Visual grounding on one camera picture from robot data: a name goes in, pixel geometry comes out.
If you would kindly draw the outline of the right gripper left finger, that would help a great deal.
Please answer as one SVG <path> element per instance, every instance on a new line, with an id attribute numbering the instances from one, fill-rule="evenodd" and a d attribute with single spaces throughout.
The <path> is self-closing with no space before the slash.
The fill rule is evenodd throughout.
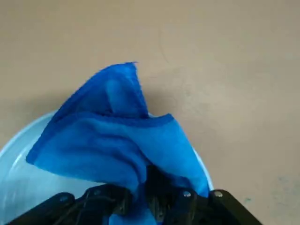
<path id="1" fill-rule="evenodd" d="M 126 215 L 133 200 L 131 192 L 112 184 L 90 187 L 79 197 L 58 193 L 9 225 L 107 225 L 112 214 Z"/>

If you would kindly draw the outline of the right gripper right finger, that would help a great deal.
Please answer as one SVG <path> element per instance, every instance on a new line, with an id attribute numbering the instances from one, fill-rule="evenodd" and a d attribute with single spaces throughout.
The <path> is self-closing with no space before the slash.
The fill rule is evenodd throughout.
<path id="1" fill-rule="evenodd" d="M 147 167 L 145 196 L 162 225 L 262 225 L 233 195 L 216 189 L 208 197 L 176 187 L 155 166 Z"/>

